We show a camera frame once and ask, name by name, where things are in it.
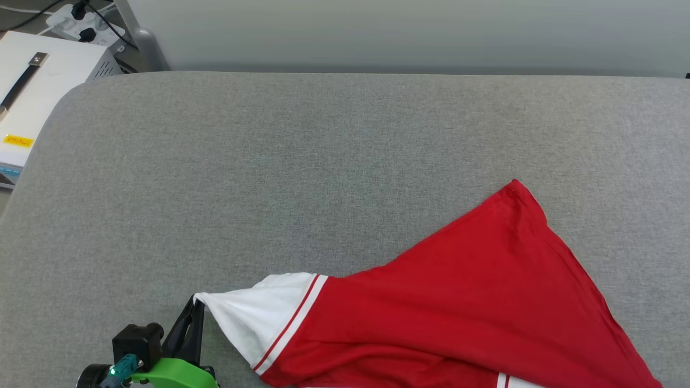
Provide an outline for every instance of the black cable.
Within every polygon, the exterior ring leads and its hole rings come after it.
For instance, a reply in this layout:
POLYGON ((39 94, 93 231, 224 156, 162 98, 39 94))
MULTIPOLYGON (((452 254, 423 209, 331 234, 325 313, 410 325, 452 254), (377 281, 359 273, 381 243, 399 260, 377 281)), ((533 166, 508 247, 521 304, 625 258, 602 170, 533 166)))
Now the black cable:
POLYGON ((65 0, 56 0, 53 1, 49 6, 45 7, 44 9, 40 10, 39 13, 35 14, 34 16, 30 17, 29 19, 26 19, 25 21, 22 21, 21 23, 17 24, 14 27, 6 28, 5 30, 0 30, 0 32, 6 32, 6 31, 11 31, 11 30, 16 30, 17 28, 21 28, 26 26, 27 24, 31 23, 32 21, 38 19, 40 16, 42 16, 44 13, 46 13, 49 9, 55 7, 56 5, 62 3, 65 0))
POLYGON ((122 35, 120 35, 120 33, 117 32, 117 30, 115 30, 115 28, 113 28, 112 24, 108 23, 108 21, 106 20, 106 18, 105 18, 100 12, 98 12, 98 10, 97 10, 96 8, 94 8, 94 7, 91 5, 91 3, 89 3, 89 2, 87 1, 87 2, 86 2, 86 6, 88 6, 89 8, 91 8, 91 10, 92 10, 93 12, 96 12, 96 14, 98 15, 98 17, 100 17, 100 18, 106 23, 106 25, 108 25, 108 27, 117 35, 118 38, 122 39, 122 41, 125 42, 128 46, 132 46, 133 48, 136 48, 137 50, 139 49, 138 47, 136 47, 135 45, 133 45, 132 42, 130 42, 129 40, 124 39, 124 38, 122 37, 122 35))
POLYGON ((132 65, 121 59, 115 58, 115 61, 118 65, 120 65, 121 68, 125 68, 128 72, 138 72, 137 69, 135 69, 132 65))

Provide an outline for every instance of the gray metal wall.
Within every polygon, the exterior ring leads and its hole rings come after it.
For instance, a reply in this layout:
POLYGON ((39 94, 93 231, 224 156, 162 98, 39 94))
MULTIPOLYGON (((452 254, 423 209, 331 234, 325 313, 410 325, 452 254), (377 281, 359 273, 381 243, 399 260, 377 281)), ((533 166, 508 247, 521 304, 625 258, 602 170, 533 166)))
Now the gray metal wall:
POLYGON ((688 0, 116 2, 172 70, 690 72, 688 0))

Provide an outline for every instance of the red and white shirt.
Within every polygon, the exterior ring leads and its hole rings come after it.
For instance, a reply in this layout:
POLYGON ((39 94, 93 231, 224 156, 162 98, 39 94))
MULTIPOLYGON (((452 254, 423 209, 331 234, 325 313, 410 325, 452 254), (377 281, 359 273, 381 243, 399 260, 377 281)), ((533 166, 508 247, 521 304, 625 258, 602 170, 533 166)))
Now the red and white shirt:
POLYGON ((385 266, 195 297, 274 387, 661 387, 518 181, 385 266))

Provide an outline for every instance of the floor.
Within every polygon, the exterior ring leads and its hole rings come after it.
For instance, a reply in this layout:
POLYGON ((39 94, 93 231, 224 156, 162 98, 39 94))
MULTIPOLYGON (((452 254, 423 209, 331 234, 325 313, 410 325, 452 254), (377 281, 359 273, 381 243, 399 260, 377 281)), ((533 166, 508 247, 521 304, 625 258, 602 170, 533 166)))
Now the floor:
MULTIPOLYGON (((54 0, 0 0, 0 5, 12 8, 21 8, 25 10, 42 10, 43 8, 51 4, 53 1, 54 0)), ((64 4, 75 2, 76 0, 67 0, 64 2, 64 4)), ((92 0, 91 4, 96 8, 102 8, 108 5, 109 3, 104 0, 92 0)), ((13 12, 0 8, 0 30, 8 28, 10 26, 15 26, 21 23, 22 21, 28 19, 29 17, 31 17, 31 14, 13 12)), ((111 12, 107 15, 106 18, 110 23, 116 24, 123 28, 125 27, 125 24, 122 21, 122 18, 120 17, 118 12, 111 12)), ((27 24, 26 26, 18 28, 16 31, 27 32, 29 34, 37 34, 38 32, 41 32, 42 30, 46 29, 46 19, 47 16, 39 17, 38 19, 27 24)), ((57 35, 54 35, 50 32, 46 33, 46 36, 59 38, 57 35)), ((133 48, 127 48, 127 50, 118 54, 117 58, 131 65, 134 69, 136 69, 139 72, 144 72, 148 68, 146 66, 146 62, 144 61, 144 58, 139 54, 139 52, 137 52, 133 48)), ((0 188, 0 215, 3 213, 5 206, 7 205, 7 201, 10 199, 10 193, 11 191, 0 188)))

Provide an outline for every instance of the white box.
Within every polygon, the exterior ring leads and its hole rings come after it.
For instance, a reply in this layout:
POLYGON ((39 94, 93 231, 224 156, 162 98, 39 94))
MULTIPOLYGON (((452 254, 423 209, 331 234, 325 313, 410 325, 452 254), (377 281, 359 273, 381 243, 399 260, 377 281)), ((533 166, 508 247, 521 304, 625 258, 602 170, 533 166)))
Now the white box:
POLYGON ((47 53, 48 58, 0 122, 0 187, 14 188, 48 116, 70 89, 122 74, 105 46, 9 31, 0 35, 0 100, 37 52, 47 53), (8 136, 33 143, 29 147, 7 143, 8 136))

